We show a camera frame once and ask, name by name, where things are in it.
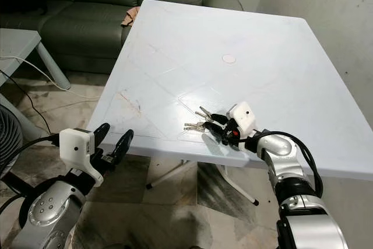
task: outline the black cable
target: black cable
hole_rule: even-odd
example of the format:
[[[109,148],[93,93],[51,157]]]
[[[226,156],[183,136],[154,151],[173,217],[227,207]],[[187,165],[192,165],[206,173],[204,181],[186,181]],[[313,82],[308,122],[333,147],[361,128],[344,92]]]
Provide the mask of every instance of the black cable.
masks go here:
[[[6,77],[8,77],[8,79],[9,80],[11,80],[17,87],[18,87],[18,89],[20,89],[20,91],[21,92],[23,92],[28,98],[29,98],[29,100],[30,100],[30,102],[31,102],[31,107],[35,110],[35,112],[37,113],[37,114],[39,114],[39,116],[43,119],[43,121],[45,122],[45,124],[46,124],[46,126],[47,126],[47,128],[48,128],[48,132],[49,132],[49,134],[52,134],[52,132],[51,132],[51,129],[49,128],[49,125],[48,125],[48,122],[47,122],[47,120],[43,117],[43,115],[41,115],[41,113],[35,108],[35,106],[34,106],[34,103],[33,103],[33,100],[31,99],[31,97],[29,96],[29,94],[28,93],[26,93],[26,91],[24,90],[24,89],[22,89],[18,84],[17,84],[17,82],[16,81],[14,81],[14,79],[12,78],[12,77],[10,77],[8,74],[6,74],[3,70],[1,70],[0,69],[0,72],[1,73],[3,73],[3,75],[5,75]]]
[[[314,157],[312,157],[311,152],[309,149],[306,147],[306,145],[298,138],[296,138],[292,134],[288,134],[287,132],[282,132],[282,131],[269,131],[269,132],[264,132],[258,136],[254,136],[251,138],[246,138],[246,139],[240,139],[238,142],[254,142],[260,140],[262,137],[269,136],[269,135],[283,135],[289,137],[291,140],[293,140],[299,147],[300,151],[302,152],[302,155],[305,159],[305,161],[308,163],[309,167],[311,168],[312,172],[314,173],[315,177],[315,192],[319,198],[321,198],[322,193],[323,193],[323,183],[320,174],[317,171],[316,163],[314,160]]]
[[[9,204],[11,204],[13,201],[15,201],[16,199],[19,199],[21,197],[22,197],[21,194],[17,194],[14,197],[9,198],[6,202],[4,202],[4,204],[0,207],[0,215],[5,210],[5,208],[7,208],[9,206]]]
[[[8,188],[11,189],[13,192],[15,192],[15,193],[18,194],[18,195],[22,195],[23,197],[25,197],[24,194],[21,194],[19,191],[17,191],[16,189],[14,189],[11,185],[8,185],[6,182],[4,182],[4,183],[5,183],[5,185],[7,185]]]
[[[31,145],[34,145],[35,143],[38,143],[38,142],[41,142],[41,141],[46,141],[46,140],[49,140],[51,141],[52,139],[54,139],[54,135],[50,135],[50,136],[46,136],[46,137],[42,137],[42,138],[38,138],[38,139],[35,139],[35,140],[32,140],[28,143],[26,143],[25,145],[23,145],[21,148],[18,148],[17,150],[15,150],[12,154],[10,154],[10,156],[8,156],[8,158],[6,159],[5,163],[3,164],[2,167],[0,167],[0,175],[3,173],[3,171],[6,169],[6,167],[8,166],[8,164],[20,153],[22,152],[23,150],[25,150],[26,148],[30,147]]]

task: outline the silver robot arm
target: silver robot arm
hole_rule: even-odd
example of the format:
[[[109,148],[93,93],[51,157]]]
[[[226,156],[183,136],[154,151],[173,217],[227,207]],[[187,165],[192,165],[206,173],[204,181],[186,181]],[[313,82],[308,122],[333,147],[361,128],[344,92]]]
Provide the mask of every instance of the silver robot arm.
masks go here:
[[[95,132],[65,129],[59,133],[60,158],[71,168],[65,176],[49,179],[24,200],[20,211],[22,230],[14,239],[13,249],[63,249],[70,231],[79,219],[85,196],[99,187],[106,172],[114,170],[129,149],[133,130],[127,131],[114,151],[103,155],[97,146],[110,126],[103,124]]]
[[[256,153],[268,165],[269,180],[279,203],[279,248],[347,249],[340,227],[320,198],[322,182],[315,191],[299,164],[297,149],[305,149],[299,139],[293,137],[299,141],[297,145],[286,133],[257,131],[255,116],[245,102],[234,106],[227,117],[237,125],[240,139],[246,138],[238,143],[239,149]]]

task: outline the white table leg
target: white table leg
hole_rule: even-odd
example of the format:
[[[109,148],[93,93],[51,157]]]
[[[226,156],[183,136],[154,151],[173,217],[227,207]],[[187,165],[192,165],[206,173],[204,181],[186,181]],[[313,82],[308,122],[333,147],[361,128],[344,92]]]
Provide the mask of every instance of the white table leg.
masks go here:
[[[216,164],[216,168],[218,169],[220,175],[224,178],[224,180],[226,180],[227,183],[230,184],[236,191],[238,191],[241,195],[246,197],[255,206],[259,205],[259,201],[257,201],[255,198],[250,196],[240,186],[238,186],[235,182],[233,182],[231,178],[228,177],[227,166],[220,166]]]
[[[2,94],[0,94],[0,104],[8,108],[19,120],[23,137],[31,141],[41,137],[43,130],[35,126],[29,119],[27,119],[16,107],[13,106]]]
[[[71,85],[66,78],[66,76],[62,73],[50,53],[48,53],[47,49],[44,47],[42,42],[39,42],[36,46],[36,50],[39,53],[39,56],[43,60],[45,66],[48,68],[49,73],[52,75],[53,79],[55,80],[56,84],[66,90],[70,89]]]
[[[189,160],[188,161],[182,161],[182,165],[178,166],[177,168],[175,169],[172,169],[170,172],[166,173],[165,175],[159,177],[156,181],[153,181],[149,184],[146,185],[146,188],[149,190],[153,187],[155,187],[156,185],[160,184],[161,182],[163,182],[164,180],[172,177],[172,176],[175,176],[176,174],[179,174],[180,172],[188,169],[189,167],[191,167],[192,165],[194,164],[194,162],[190,162]]]

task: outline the white plastic table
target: white plastic table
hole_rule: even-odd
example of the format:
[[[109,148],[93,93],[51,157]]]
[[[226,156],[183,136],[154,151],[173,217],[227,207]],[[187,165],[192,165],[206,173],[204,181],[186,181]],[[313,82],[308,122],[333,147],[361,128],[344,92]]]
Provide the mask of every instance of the white plastic table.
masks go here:
[[[203,121],[200,105],[224,114],[243,100],[258,128],[300,138],[322,175],[373,180],[372,130],[296,17],[145,0],[87,128],[111,124],[108,151],[132,128],[132,154],[265,167],[251,152],[183,130]]]
[[[52,56],[45,49],[41,43],[41,37],[37,31],[34,30],[21,30],[21,29],[0,29],[0,57],[19,57],[22,59],[32,52],[33,49],[37,50],[39,56],[43,60],[45,66],[49,70],[56,83],[64,88],[70,88],[70,82],[62,73],[58,65],[53,60]],[[15,70],[22,63],[18,59],[0,59],[0,69],[8,76],[11,76]],[[0,73],[0,86],[5,83],[8,78]],[[36,127],[29,121],[16,107],[13,106],[2,94],[0,94],[0,104],[4,105],[17,116],[22,126],[23,135],[28,140],[39,138],[43,131]]]

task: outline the leather couch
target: leather couch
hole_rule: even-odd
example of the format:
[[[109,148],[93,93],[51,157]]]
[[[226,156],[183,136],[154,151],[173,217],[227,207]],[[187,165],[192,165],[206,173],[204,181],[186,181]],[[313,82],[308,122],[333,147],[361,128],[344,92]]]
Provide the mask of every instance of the leather couch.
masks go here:
[[[2,14],[1,27],[37,30],[62,69],[110,73],[130,27],[126,11],[143,0],[48,0],[48,12]],[[242,10],[238,0],[162,0]]]

